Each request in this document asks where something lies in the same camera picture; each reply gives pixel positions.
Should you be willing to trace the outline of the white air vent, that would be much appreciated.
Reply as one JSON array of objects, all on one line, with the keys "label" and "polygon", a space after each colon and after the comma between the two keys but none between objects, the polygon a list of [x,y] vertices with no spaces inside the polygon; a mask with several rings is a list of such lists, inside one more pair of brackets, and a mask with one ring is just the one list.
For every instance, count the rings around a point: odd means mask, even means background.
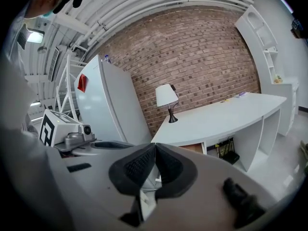
[{"label": "white air vent", "polygon": [[57,47],[55,47],[54,52],[52,54],[49,73],[48,73],[48,80],[50,82],[53,81],[53,75],[54,75],[54,71],[55,71],[55,67],[56,67],[56,64],[57,64],[59,54],[60,54],[60,50]]}]

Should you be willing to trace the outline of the white bookcase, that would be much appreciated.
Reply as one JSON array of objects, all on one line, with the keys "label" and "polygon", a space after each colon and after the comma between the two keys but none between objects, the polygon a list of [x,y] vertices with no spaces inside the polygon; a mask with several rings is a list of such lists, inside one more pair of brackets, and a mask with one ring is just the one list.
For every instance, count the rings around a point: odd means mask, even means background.
[{"label": "white bookcase", "polygon": [[[261,14],[251,5],[235,23],[254,59],[262,94],[282,96],[286,101],[281,107],[278,133],[286,136],[298,113],[297,94],[299,81],[296,77],[285,77],[280,60],[281,52],[271,29]],[[279,75],[283,83],[275,84]]]}]

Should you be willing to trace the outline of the black router box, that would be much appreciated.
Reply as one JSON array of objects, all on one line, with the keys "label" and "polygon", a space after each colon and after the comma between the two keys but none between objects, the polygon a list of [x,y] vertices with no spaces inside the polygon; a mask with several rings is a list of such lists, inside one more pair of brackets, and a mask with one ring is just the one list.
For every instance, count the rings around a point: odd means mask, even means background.
[{"label": "black router box", "polygon": [[229,151],[223,155],[222,159],[231,165],[234,165],[240,159],[240,156],[234,151]]}]

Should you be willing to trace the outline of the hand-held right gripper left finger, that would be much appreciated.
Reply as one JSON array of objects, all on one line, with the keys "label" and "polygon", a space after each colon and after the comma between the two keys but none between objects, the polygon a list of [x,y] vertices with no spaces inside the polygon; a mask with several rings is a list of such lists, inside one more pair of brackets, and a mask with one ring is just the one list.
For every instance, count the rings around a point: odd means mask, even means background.
[{"label": "hand-held right gripper left finger", "polygon": [[144,221],[140,191],[155,165],[155,151],[155,144],[144,145],[132,154],[115,161],[109,168],[109,179],[118,192],[133,197],[130,212],[120,217],[121,221],[133,227]]}]

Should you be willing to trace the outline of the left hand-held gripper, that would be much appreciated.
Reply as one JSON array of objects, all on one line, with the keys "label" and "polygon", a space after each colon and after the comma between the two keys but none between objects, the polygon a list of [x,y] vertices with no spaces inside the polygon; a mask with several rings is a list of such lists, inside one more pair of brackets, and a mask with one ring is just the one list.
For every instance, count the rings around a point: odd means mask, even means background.
[{"label": "left hand-held gripper", "polygon": [[39,139],[45,146],[56,148],[62,156],[99,155],[133,146],[127,142],[99,140],[90,125],[49,109],[44,112]]}]

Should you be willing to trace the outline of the wooden drawer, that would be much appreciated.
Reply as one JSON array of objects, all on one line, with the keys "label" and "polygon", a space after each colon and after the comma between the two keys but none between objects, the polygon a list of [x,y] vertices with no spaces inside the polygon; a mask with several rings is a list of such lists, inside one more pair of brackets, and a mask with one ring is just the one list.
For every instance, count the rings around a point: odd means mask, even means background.
[{"label": "wooden drawer", "polygon": [[190,145],[184,145],[184,146],[181,146],[181,148],[191,150],[191,151],[201,153],[201,154],[207,154],[206,144],[204,142],[196,143],[196,144],[190,144]]}]

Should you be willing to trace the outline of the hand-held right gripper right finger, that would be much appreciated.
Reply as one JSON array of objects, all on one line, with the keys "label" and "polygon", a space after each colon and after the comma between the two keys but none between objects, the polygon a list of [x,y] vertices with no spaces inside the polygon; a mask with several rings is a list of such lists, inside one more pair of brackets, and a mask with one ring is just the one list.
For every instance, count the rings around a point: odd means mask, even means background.
[{"label": "hand-held right gripper right finger", "polygon": [[155,164],[160,172],[162,187],[155,192],[155,198],[178,198],[185,194],[198,176],[196,165],[189,158],[167,148],[155,145]]}]

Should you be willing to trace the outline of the white table lamp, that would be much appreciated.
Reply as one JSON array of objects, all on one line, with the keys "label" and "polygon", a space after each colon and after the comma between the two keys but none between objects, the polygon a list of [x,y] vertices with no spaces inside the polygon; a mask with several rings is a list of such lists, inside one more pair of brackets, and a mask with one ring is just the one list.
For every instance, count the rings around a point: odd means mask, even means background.
[{"label": "white table lamp", "polygon": [[179,102],[174,85],[164,84],[155,89],[157,107],[167,106],[169,112],[169,123],[175,123],[178,119],[174,116],[174,107]]}]

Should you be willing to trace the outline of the ceiling light panel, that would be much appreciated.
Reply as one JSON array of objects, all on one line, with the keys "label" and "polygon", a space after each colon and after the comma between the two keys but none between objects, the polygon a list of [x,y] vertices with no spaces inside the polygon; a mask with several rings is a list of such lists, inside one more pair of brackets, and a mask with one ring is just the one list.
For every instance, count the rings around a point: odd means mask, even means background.
[{"label": "ceiling light panel", "polygon": [[29,36],[27,37],[27,42],[41,44],[44,35],[44,31],[29,29]]}]

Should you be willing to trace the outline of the white metal shelving rack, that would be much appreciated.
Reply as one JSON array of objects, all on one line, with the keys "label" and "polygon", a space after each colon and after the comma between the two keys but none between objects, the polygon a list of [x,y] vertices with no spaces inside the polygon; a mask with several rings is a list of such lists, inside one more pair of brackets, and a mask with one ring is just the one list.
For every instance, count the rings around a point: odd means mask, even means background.
[{"label": "white metal shelving rack", "polygon": [[56,87],[54,111],[71,115],[75,121],[78,121],[77,110],[73,99],[72,82],[76,77],[71,73],[71,67],[79,65],[71,64],[71,55],[67,55],[66,64],[62,72],[58,86]]}]

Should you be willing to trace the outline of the white desk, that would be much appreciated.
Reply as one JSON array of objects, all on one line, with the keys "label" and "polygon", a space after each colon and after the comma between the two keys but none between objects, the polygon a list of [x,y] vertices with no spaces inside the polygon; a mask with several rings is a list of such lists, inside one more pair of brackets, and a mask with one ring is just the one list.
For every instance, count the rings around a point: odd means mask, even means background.
[{"label": "white desk", "polygon": [[261,165],[274,146],[286,98],[249,93],[228,100],[177,113],[175,123],[166,117],[152,141],[174,146],[204,142],[207,147],[233,138],[237,167],[248,172]]}]

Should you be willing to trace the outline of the white refrigerator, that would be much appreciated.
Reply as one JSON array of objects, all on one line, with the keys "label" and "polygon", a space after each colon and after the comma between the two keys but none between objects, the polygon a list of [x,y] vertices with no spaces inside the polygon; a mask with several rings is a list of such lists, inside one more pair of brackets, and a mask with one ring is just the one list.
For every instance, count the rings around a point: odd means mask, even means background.
[{"label": "white refrigerator", "polygon": [[[85,93],[77,89],[81,74],[89,79]],[[133,145],[151,142],[129,72],[96,55],[78,74],[74,89],[82,122],[90,125],[97,139]]]}]

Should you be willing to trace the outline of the red paper sheet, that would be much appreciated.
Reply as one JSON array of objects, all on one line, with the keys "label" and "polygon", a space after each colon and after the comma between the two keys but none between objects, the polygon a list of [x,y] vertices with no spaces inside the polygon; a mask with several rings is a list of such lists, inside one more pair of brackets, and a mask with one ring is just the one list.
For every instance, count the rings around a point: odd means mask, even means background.
[{"label": "red paper sheet", "polygon": [[85,93],[88,80],[89,79],[84,74],[81,74],[78,79],[77,89]]}]

